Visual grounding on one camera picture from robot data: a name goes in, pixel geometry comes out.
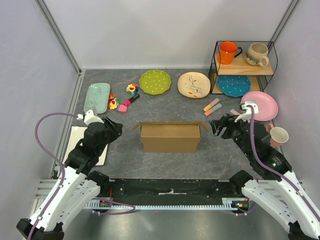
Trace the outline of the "brown cardboard box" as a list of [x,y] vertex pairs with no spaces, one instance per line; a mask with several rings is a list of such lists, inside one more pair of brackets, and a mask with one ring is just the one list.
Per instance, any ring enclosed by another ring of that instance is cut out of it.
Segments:
[[138,122],[143,151],[146,153],[195,153],[201,141],[201,129],[209,131],[200,121]]

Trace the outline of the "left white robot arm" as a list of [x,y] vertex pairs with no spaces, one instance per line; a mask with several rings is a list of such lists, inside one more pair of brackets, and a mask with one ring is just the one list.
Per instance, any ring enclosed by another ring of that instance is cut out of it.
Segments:
[[22,218],[16,228],[27,240],[61,240],[68,224],[93,198],[110,191],[108,182],[97,179],[93,167],[106,146],[122,135],[123,125],[87,112],[79,114],[87,128],[64,163],[60,176],[41,206],[29,218]]

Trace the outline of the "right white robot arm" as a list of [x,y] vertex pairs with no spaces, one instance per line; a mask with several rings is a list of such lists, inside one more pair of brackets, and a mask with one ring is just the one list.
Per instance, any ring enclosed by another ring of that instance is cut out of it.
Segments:
[[268,212],[288,233],[291,240],[320,238],[320,210],[299,183],[286,158],[270,145],[271,136],[262,123],[251,129],[247,121],[236,121],[224,115],[209,124],[214,136],[231,139],[249,160],[253,170],[272,186],[281,199],[263,189],[244,170],[230,178],[229,191],[235,197],[244,195]]

